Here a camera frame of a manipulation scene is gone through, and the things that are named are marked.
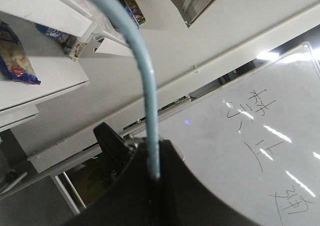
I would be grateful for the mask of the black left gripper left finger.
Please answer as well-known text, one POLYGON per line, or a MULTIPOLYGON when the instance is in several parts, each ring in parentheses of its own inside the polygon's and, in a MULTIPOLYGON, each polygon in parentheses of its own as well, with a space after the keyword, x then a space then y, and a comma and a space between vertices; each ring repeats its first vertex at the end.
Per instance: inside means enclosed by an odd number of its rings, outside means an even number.
POLYGON ((65 226, 148 226, 149 208, 148 150, 140 143, 119 178, 80 215, 65 226))

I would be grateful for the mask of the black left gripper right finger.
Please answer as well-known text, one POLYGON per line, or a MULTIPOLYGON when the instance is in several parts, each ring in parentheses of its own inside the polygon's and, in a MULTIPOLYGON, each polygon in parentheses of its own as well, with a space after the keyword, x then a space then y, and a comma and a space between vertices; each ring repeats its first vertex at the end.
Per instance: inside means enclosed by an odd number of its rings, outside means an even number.
POLYGON ((255 226, 208 190, 178 155, 172 142, 159 142, 161 226, 255 226))

